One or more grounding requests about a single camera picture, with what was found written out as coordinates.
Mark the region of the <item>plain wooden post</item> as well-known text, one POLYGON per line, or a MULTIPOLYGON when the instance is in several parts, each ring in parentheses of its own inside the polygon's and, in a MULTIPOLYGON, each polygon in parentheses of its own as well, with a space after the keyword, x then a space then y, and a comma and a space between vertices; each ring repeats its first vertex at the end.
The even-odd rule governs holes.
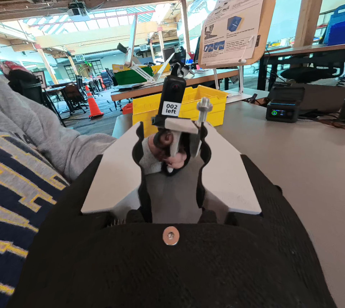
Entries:
POLYGON ((304 47, 313 43, 322 1, 301 0, 294 47, 304 47))

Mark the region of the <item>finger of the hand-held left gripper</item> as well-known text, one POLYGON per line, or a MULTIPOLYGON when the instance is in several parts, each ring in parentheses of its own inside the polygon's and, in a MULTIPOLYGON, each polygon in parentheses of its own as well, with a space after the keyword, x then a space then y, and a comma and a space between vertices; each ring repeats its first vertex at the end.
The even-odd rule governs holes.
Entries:
POLYGON ((201 130, 197 130, 196 133, 189 133, 189 153, 192 158, 199 154, 201 144, 201 130))
POLYGON ((165 129, 175 132, 197 134, 198 126, 191 119, 166 119, 165 129))

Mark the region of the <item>dark chair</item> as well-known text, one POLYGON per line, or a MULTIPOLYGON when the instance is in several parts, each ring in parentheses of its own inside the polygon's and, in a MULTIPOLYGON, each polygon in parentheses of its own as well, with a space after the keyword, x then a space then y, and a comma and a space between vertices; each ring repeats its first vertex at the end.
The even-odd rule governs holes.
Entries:
POLYGON ((22 96, 46 106, 40 80, 30 71, 11 70, 7 75, 11 89, 22 96))

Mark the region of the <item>wooden desk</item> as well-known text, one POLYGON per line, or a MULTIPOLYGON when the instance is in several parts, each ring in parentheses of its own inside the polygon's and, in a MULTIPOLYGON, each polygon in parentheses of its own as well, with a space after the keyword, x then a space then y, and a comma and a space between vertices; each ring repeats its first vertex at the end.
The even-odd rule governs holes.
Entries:
MULTIPOLYGON (((238 69, 217 69, 218 80, 235 77, 237 75, 239 75, 238 69)), ((194 76, 189 73, 185 77, 185 80, 187 86, 199 85, 201 83, 205 83, 208 81, 214 82, 214 73, 212 69, 207 69, 205 71, 196 73, 194 76)), ((155 84, 143 84, 143 86, 140 86, 135 89, 112 92, 110 94, 110 98, 113 102, 116 102, 123 99, 130 99, 151 94, 157 94, 162 92, 163 83, 164 79, 160 78, 155 84)))

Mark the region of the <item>black rounded office chair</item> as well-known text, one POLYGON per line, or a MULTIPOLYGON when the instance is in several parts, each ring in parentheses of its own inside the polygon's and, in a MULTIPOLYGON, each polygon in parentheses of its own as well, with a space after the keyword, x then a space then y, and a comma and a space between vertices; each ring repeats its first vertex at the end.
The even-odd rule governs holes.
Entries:
POLYGON ((292 84, 309 84, 319 80, 330 79, 336 72, 336 68, 294 67, 284 70, 280 75, 292 84))

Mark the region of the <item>wooden clipboard on white stand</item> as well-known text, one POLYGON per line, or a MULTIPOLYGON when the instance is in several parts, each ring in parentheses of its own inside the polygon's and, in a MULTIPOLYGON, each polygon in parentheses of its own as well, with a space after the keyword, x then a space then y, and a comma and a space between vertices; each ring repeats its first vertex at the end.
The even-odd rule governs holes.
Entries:
POLYGON ((216 73, 216 68, 226 68, 226 67, 237 67, 239 71, 239 89, 238 91, 229 91, 226 103, 233 103, 240 100, 245 100, 251 97, 249 94, 244 93, 243 87, 243 68, 245 65, 251 65, 259 62, 259 72, 258 72, 258 88, 259 90, 264 90, 266 86, 267 77, 267 61, 265 60, 266 43, 270 30, 270 25, 272 21, 272 16, 274 13, 276 0, 263 0, 260 21, 258 27, 257 39, 253 42, 254 51, 252 57, 249 59, 244 59, 244 54, 240 54, 238 58, 226 59, 225 63, 211 63, 206 64, 205 59, 202 58, 202 51, 204 40, 200 39, 198 64, 201 68, 211 68, 214 74, 216 73))

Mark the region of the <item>orange traffic cone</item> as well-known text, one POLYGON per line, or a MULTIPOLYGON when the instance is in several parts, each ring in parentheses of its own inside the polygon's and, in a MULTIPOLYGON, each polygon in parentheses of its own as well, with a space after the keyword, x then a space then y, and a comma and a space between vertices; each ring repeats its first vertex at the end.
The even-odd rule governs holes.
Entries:
POLYGON ((104 113, 100 111, 88 85, 85 86, 85 90, 87 94, 87 101, 88 101, 89 112, 90 112, 89 119, 103 117, 104 113))

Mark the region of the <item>blue bag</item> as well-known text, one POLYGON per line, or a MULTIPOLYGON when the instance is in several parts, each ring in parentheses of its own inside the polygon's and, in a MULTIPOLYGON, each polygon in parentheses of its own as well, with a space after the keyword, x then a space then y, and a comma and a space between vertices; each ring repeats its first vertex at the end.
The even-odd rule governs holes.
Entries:
POLYGON ((323 44, 327 46, 345 43, 345 5, 335 9, 328 22, 323 38, 323 44))

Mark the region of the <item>ceiling projector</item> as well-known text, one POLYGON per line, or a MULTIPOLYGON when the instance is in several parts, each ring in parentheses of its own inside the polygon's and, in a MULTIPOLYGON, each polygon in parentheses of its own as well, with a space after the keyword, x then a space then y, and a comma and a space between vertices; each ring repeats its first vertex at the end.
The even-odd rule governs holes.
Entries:
POLYGON ((90 20, 89 13, 85 7, 84 2, 75 1, 69 3, 67 14, 72 19, 72 21, 90 20))

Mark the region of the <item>silver threaded bolt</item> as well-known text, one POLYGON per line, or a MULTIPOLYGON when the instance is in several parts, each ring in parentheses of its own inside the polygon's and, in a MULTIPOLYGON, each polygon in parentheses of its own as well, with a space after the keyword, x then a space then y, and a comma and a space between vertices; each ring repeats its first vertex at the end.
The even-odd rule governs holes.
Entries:
MULTIPOLYGON (((200 103, 201 105, 207 105, 207 104, 211 104, 210 99, 208 97, 202 97, 200 101, 198 101, 198 103, 200 103)), ((204 123, 207 119, 207 115, 208 113, 205 112, 199 112, 199 116, 197 121, 195 122, 195 124, 197 125, 197 127, 201 127, 201 124, 204 123)))

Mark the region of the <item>computer monitor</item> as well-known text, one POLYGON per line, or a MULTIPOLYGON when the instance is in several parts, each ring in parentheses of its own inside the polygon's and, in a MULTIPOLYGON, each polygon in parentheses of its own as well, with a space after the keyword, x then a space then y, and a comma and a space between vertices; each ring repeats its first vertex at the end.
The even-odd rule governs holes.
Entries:
POLYGON ((168 62, 170 65, 172 65, 173 60, 175 58, 175 46, 163 48, 162 54, 163 54, 164 63, 168 62))

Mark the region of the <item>dark framed desk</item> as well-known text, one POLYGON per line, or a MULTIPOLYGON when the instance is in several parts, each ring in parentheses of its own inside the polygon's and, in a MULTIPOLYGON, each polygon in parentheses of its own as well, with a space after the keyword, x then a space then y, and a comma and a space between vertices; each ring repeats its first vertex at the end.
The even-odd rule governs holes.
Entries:
POLYGON ((303 47, 284 47, 277 50, 265 50, 259 60, 257 90, 266 90, 267 67, 271 66, 268 80, 268 90, 274 85, 277 79, 279 65, 303 66, 313 64, 316 67, 339 69, 339 77, 344 73, 345 45, 338 44, 328 46, 316 44, 303 47))

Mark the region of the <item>green and yellow box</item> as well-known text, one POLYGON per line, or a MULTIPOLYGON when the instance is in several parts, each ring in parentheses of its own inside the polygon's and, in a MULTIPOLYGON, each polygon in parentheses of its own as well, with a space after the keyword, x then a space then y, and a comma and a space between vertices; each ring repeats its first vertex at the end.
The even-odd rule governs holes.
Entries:
POLYGON ((114 74, 114 77, 112 78, 114 86, 137 84, 147 81, 145 77, 138 74, 135 70, 124 65, 113 64, 112 72, 114 74))

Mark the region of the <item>person's left hand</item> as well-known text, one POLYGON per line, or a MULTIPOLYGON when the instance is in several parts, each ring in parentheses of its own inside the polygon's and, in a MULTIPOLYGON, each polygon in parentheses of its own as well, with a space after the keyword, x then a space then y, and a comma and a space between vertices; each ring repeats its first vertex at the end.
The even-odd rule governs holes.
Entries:
POLYGON ((154 144, 155 134, 152 134, 148 138, 148 147, 152 155, 159 162, 164 162, 169 168, 180 169, 184 166, 185 160, 187 159, 187 153, 183 146, 179 147, 178 153, 171 157, 168 156, 168 150, 170 150, 170 145, 174 140, 172 133, 164 133, 160 136, 160 141, 158 146, 154 144))

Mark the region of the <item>printed instruction sheet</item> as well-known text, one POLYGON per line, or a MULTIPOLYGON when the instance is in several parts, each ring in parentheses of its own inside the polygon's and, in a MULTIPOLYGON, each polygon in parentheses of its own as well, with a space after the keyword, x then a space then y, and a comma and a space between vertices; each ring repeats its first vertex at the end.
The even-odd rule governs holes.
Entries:
POLYGON ((264 0, 218 0, 203 24, 198 65, 220 68, 253 57, 264 0))

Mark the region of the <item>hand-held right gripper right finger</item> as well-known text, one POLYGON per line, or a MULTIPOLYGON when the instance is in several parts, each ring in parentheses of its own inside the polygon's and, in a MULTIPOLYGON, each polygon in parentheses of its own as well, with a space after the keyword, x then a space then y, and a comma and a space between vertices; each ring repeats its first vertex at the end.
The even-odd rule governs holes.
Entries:
POLYGON ((241 153, 208 122, 201 126, 197 181, 198 207, 215 212, 225 223, 230 212, 260 215, 262 210, 241 153))

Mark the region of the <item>person's left forearm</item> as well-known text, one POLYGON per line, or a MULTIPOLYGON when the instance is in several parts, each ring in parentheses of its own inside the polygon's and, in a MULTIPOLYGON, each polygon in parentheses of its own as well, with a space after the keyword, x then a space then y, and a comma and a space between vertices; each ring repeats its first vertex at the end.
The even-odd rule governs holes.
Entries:
POLYGON ((69 182, 117 140, 103 133, 81 135, 63 127, 54 112, 14 92, 3 78, 0 94, 1 135, 44 157, 69 182))

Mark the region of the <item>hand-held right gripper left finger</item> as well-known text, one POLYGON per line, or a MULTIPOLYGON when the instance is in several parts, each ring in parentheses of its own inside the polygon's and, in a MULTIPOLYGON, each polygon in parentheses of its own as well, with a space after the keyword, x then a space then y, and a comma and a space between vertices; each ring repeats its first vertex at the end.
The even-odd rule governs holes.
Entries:
POLYGON ((139 210, 145 222, 152 222, 151 199, 140 160, 144 155, 144 126, 137 122, 103 153, 88 190, 82 214, 111 213, 126 219, 130 210, 139 210))

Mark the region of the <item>brown office chair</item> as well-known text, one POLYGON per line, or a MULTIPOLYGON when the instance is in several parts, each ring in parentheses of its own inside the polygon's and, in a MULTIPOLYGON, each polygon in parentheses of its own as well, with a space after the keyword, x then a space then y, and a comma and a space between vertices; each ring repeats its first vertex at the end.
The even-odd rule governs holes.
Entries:
POLYGON ((62 90, 62 95, 67 103, 71 115, 73 115, 77 110, 82 110, 83 113, 87 112, 87 101, 76 85, 65 86, 62 90))

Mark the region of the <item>black power station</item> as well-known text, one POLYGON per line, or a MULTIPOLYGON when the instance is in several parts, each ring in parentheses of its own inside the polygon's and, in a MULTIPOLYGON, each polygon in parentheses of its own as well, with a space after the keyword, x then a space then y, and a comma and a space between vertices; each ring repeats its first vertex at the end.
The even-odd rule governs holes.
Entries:
POLYGON ((300 104, 304 99, 304 95, 305 87, 273 86, 267 97, 266 120, 296 123, 300 115, 300 104))

